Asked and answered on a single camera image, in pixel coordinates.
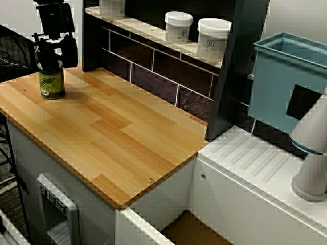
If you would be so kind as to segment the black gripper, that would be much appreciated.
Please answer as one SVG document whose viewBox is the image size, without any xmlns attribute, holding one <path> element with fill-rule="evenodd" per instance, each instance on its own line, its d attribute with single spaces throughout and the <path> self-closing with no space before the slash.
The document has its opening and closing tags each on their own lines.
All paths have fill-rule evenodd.
<svg viewBox="0 0 327 245">
<path fill-rule="evenodd" d="M 37 54 L 38 67 L 44 72 L 59 72 L 58 58 L 55 49 L 60 48 L 59 43 L 48 43 L 41 41 L 40 36 L 48 36 L 50 40 L 58 40 L 61 33 L 67 33 L 61 40 L 61 59 L 64 68 L 72 68 L 78 65 L 78 49 L 72 33 L 75 26 L 71 7 L 64 1 L 35 1 L 36 9 L 39 11 L 43 33 L 34 33 L 34 51 Z"/>
</svg>

